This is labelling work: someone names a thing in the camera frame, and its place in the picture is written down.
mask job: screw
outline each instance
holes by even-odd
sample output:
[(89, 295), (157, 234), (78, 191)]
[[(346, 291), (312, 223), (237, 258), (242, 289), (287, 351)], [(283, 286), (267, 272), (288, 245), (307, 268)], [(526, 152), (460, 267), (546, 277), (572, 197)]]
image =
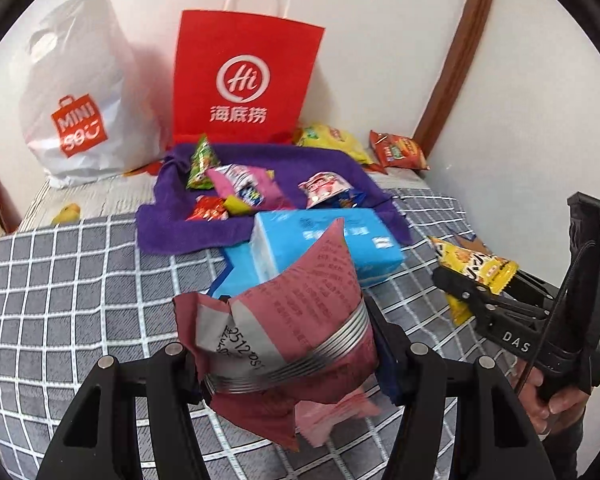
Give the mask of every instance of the screw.
[(416, 355), (426, 355), (429, 352), (429, 347), (424, 343), (413, 343), (411, 351)]
[(182, 352), (182, 345), (180, 343), (170, 343), (164, 348), (164, 351), (167, 352), (167, 355), (178, 355)]
[(491, 368), (495, 368), (496, 361), (491, 359), (488, 355), (483, 355), (482, 357), (480, 357), (478, 359), (478, 364), (482, 368), (486, 368), (487, 370), (490, 370)]
[(112, 356), (105, 355), (105, 356), (101, 357), (100, 359), (98, 359), (98, 366), (100, 368), (109, 368), (114, 362), (115, 362), (115, 360), (113, 359)]

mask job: yellow rubber duck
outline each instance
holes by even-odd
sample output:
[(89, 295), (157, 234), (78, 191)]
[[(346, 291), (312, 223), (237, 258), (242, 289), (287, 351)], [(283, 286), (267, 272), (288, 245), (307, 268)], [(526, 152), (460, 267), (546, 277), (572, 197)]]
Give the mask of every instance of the yellow rubber duck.
[(77, 204), (69, 204), (64, 206), (60, 212), (54, 216), (51, 225), (71, 224), (80, 219), (80, 206)]

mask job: person's arm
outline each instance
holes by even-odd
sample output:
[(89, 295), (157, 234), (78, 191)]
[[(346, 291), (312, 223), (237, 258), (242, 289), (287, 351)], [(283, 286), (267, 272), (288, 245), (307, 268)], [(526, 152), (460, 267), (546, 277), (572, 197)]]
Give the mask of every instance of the person's arm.
[[(525, 365), (522, 359), (516, 363), (510, 379), (513, 386), (518, 382)], [(518, 398), (539, 434), (546, 431), (549, 415), (559, 415), (542, 444), (556, 480), (575, 480), (578, 476), (576, 452), (582, 442), (582, 418), (589, 396), (575, 386), (568, 386), (557, 392), (549, 403), (545, 403), (538, 397), (538, 387), (543, 381), (542, 372), (533, 368)]]

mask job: checkered tablecloth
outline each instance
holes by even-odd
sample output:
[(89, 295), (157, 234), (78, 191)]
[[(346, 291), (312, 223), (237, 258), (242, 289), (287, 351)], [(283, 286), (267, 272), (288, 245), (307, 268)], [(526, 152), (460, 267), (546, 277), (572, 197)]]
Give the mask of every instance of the checkered tablecloth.
[[(369, 290), (387, 319), (412, 341), (444, 357), (472, 361), (483, 353), (507, 370), (512, 359), (455, 327), (430, 272), (436, 257), (427, 235), (471, 233), (453, 198), (425, 189), (389, 190), (412, 225), (413, 245), (387, 282)], [(17, 233), (0, 241), (0, 454), (12, 477), (33, 480), (55, 428), (81, 381), (103, 354), (122, 362), (147, 357), (175, 339), (171, 298), (206, 290), (224, 268), (215, 250), (184, 256), (143, 254), (132, 216)], [(288, 452), (237, 428), (204, 405), (191, 417), (213, 479), (379, 479), (402, 409), (373, 380), (365, 385), (376, 417), (337, 425), (327, 444)], [(138, 401), (138, 441), (145, 479), (156, 479), (146, 402)], [(448, 399), (436, 478), (452, 455), (456, 400)]]

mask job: yellow chip bag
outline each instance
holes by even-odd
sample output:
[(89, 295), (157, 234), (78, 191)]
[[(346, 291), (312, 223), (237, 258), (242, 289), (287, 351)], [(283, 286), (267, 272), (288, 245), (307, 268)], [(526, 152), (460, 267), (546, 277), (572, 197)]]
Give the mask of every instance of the yellow chip bag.
[[(493, 294), (500, 294), (511, 281), (519, 265), (494, 254), (488, 255), (455, 246), (444, 240), (429, 237), (438, 253), (441, 266), (460, 272), (482, 285)], [(445, 293), (456, 326), (462, 325), (473, 314), (464, 301)]]
[(347, 153), (360, 164), (372, 164), (373, 160), (353, 135), (345, 130), (337, 130), (326, 124), (314, 123), (306, 128), (299, 128), (294, 136), (297, 146), (309, 148), (325, 148)]

